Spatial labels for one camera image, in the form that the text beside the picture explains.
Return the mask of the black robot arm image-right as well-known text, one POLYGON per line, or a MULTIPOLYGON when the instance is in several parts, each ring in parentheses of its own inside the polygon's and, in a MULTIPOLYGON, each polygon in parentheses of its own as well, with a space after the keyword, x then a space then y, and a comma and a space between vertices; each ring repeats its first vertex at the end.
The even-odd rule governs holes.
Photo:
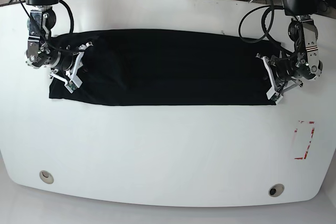
POLYGON ((282 5, 275 5, 273 0, 266 5, 261 17, 261 28, 264 34, 258 39, 242 41, 254 44, 267 38, 279 49, 279 56, 266 57, 257 54, 268 72, 271 87, 266 95, 269 100, 279 102, 283 94, 293 88, 303 85, 302 79, 315 80, 322 74, 323 63, 319 58, 317 46, 318 30, 311 18, 317 13, 315 0, 281 0, 282 5), (290 51, 280 45, 270 34, 275 20, 275 11, 282 10, 291 17, 288 26, 288 36, 294 43, 294 50, 290 51))

